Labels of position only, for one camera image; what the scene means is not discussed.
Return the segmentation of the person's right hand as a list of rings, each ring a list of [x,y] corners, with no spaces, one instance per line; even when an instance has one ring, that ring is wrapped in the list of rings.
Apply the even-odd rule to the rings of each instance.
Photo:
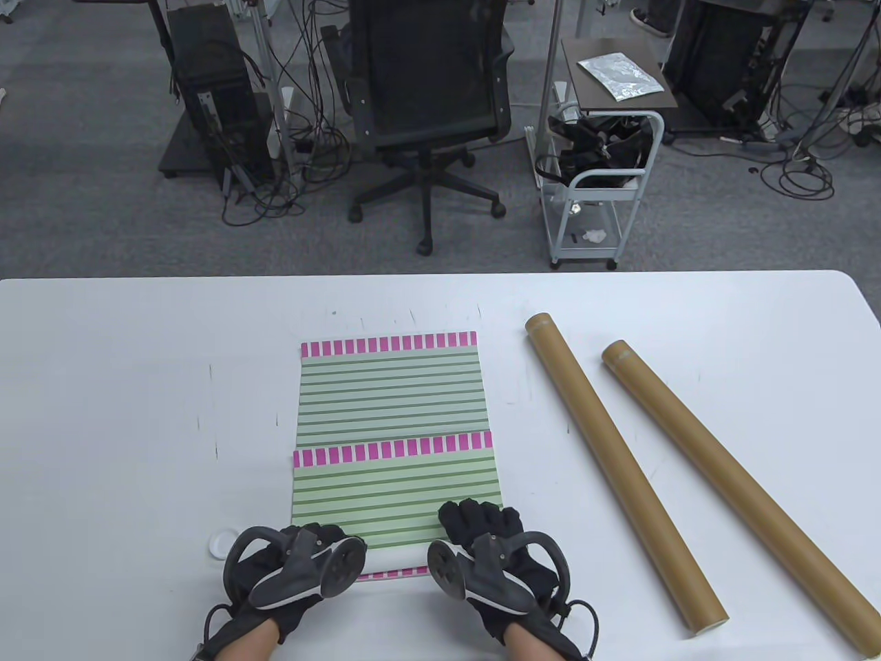
[[[446,533],[427,551],[435,583],[478,612],[487,633],[504,642],[518,625],[566,660],[584,655],[562,624],[569,616],[571,574],[550,535],[528,532],[512,507],[465,499],[438,510]]]

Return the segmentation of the person's left hand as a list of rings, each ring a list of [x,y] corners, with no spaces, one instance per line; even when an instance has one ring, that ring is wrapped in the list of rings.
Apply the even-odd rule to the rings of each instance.
[[[254,526],[224,559],[229,603],[211,608],[194,659],[268,659],[306,611],[347,591],[361,576],[368,545],[337,525]]]

